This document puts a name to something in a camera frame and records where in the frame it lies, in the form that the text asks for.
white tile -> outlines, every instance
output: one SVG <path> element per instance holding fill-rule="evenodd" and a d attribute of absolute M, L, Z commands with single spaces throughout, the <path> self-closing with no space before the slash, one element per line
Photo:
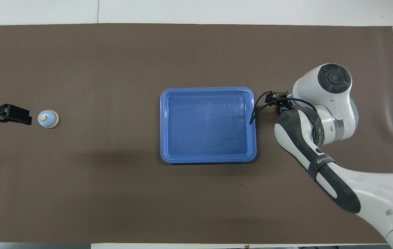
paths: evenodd
<path fill-rule="evenodd" d="M 393 26 L 393 1 L 100 0 L 99 22 Z"/>
<path fill-rule="evenodd" d="M 0 25 L 96 23 L 98 0 L 0 0 Z"/>

brown tablecloth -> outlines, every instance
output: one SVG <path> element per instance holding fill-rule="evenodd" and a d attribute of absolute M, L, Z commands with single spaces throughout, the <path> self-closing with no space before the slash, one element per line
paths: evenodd
<path fill-rule="evenodd" d="M 323 146 L 339 165 L 393 172 L 391 27 L 79 24 L 0 26 L 0 241 L 384 243 L 337 207 L 257 120 L 249 163 L 170 165 L 159 96 L 171 87 L 285 91 L 323 63 L 347 67 L 359 126 Z M 59 113 L 55 129 L 38 113 Z"/>

